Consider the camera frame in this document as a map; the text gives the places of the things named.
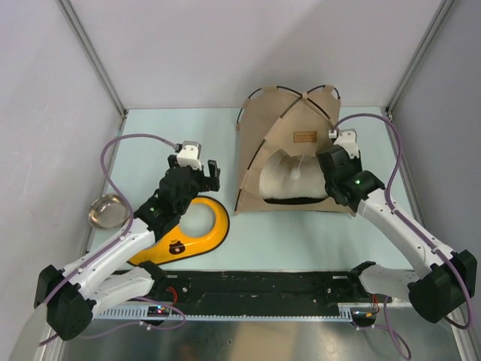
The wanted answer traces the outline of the yellow double bowl holder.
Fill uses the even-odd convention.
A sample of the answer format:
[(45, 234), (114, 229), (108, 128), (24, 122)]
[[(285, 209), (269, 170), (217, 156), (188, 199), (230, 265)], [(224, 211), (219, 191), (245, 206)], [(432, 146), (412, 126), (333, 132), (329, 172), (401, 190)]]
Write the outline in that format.
[(204, 235), (187, 235), (181, 225), (175, 226), (155, 245), (135, 254), (127, 263), (137, 266), (142, 262), (151, 261), (156, 265), (164, 265), (217, 249), (227, 238), (230, 230), (227, 210), (221, 202), (209, 196), (198, 196), (192, 201), (192, 206), (206, 208), (213, 215), (212, 225)]

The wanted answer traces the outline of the cream fluffy cushion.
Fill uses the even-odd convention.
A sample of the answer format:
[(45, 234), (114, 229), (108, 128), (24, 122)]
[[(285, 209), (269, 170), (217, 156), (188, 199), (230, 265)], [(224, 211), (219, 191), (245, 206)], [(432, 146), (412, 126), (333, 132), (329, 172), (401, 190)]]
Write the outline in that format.
[[(301, 178), (292, 180), (290, 172), (301, 170)], [(262, 199), (326, 199), (325, 179), (315, 156), (289, 156), (283, 150), (274, 153), (264, 164), (259, 178)]]

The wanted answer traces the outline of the steel pet bowl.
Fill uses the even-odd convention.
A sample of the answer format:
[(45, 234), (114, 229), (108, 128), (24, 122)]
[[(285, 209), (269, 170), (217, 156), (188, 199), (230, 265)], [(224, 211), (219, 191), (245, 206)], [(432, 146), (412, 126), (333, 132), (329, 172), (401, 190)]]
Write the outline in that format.
[(96, 199), (88, 213), (89, 223), (96, 229), (121, 227), (128, 218), (129, 211), (125, 202), (114, 193)]

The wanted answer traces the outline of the black tent pole front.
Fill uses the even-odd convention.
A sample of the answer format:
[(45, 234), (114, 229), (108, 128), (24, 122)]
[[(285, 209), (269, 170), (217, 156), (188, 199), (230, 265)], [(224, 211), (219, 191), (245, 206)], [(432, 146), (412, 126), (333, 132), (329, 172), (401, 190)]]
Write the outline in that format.
[(240, 129), (241, 116), (243, 112), (247, 109), (247, 105), (251, 102), (253, 97), (258, 92), (272, 93), (277, 90), (287, 91), (288, 93), (291, 93), (297, 96), (297, 99), (294, 100), (294, 102), (290, 106), (288, 106), (288, 108), (283, 112), (283, 114), (287, 113), (289, 109), (293, 107), (298, 101), (303, 100), (307, 104), (311, 103), (311, 105), (314, 106), (314, 108), (316, 108), (327, 120), (331, 120), (330, 114), (324, 108), (322, 108), (318, 103), (316, 103), (313, 99), (311, 99), (309, 97), (309, 94), (314, 93), (318, 90), (327, 91), (329, 94), (331, 94), (334, 97), (335, 100), (340, 101), (340, 93), (338, 89), (335, 86), (332, 86), (331, 84), (322, 84), (322, 85), (315, 86), (309, 89), (308, 91), (306, 91), (305, 93), (300, 93), (299, 91), (289, 88), (287, 86), (276, 85), (276, 86), (259, 87), (258, 89), (252, 91), (248, 95), (247, 99), (244, 101), (243, 105), (241, 106), (236, 119), (236, 130)]

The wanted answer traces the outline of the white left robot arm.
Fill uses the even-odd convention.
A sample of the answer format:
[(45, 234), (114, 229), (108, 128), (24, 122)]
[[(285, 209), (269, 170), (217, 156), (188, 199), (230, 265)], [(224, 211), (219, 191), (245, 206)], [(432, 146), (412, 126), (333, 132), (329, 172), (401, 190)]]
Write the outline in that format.
[(207, 174), (198, 159), (171, 155), (168, 162), (154, 194), (96, 252), (64, 268), (49, 265), (40, 272), (34, 306), (46, 306), (47, 324), (62, 340), (77, 337), (90, 324), (99, 304), (93, 294), (108, 276), (177, 226), (199, 193), (219, 191), (216, 161), (208, 160)]

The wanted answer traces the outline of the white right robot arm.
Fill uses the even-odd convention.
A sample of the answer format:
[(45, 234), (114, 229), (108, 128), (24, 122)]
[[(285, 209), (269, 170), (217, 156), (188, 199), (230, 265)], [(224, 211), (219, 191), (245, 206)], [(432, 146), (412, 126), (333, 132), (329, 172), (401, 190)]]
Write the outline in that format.
[(361, 160), (340, 145), (316, 156), (327, 194), (377, 227), (412, 267), (406, 271), (363, 262), (350, 272), (347, 292), (352, 299), (391, 296), (409, 302), (422, 318), (437, 323), (473, 297), (477, 260), (472, 253), (454, 251), (389, 203), (383, 182), (363, 170)]

